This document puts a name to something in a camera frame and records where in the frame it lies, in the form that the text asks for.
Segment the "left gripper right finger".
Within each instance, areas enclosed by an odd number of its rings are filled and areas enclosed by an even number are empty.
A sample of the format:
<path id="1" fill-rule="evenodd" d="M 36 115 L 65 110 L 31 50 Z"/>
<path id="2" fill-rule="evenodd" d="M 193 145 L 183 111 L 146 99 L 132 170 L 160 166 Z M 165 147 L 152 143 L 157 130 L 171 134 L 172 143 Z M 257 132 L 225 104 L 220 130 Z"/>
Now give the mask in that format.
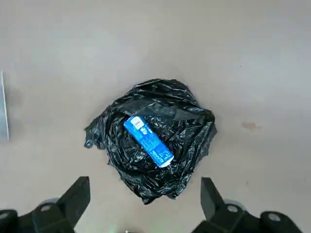
<path id="1" fill-rule="evenodd" d="M 195 233 L 300 233 L 285 214 L 265 211 L 260 217 L 233 203 L 226 203 L 211 178 L 201 179 L 201 206 L 206 217 Z"/>

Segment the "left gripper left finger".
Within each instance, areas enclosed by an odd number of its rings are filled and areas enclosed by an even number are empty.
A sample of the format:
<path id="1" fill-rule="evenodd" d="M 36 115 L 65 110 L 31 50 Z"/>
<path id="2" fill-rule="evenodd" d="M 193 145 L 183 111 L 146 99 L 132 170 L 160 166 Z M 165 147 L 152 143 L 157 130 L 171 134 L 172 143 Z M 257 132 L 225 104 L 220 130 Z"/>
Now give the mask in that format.
<path id="1" fill-rule="evenodd" d="M 90 180 L 79 177 L 59 198 L 41 202 L 20 216 L 14 209 L 0 211 L 2 233 L 73 233 L 90 203 Z"/>

